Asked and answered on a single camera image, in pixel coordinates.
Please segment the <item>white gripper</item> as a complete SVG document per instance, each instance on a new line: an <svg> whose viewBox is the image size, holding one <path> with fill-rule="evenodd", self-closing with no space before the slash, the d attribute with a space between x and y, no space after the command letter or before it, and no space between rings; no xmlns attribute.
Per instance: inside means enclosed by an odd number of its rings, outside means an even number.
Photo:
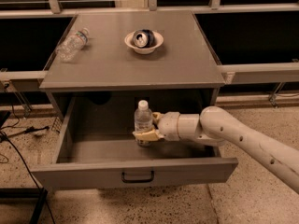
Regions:
<svg viewBox="0 0 299 224"><path fill-rule="evenodd" d="M136 140L140 141L158 141L164 139L166 141L178 141L178 118L179 112L160 112L152 113L152 121L158 126L158 130L152 129L147 132L133 132Z"/></svg>

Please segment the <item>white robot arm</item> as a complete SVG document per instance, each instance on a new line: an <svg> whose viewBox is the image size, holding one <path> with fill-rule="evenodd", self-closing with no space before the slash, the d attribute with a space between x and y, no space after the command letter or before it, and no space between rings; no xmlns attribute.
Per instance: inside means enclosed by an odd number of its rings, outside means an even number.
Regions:
<svg viewBox="0 0 299 224"><path fill-rule="evenodd" d="M133 136L141 143L192 141L219 147L228 141L299 193L299 150L251 129L220 107L209 106L199 114L138 108L134 122Z"/></svg>

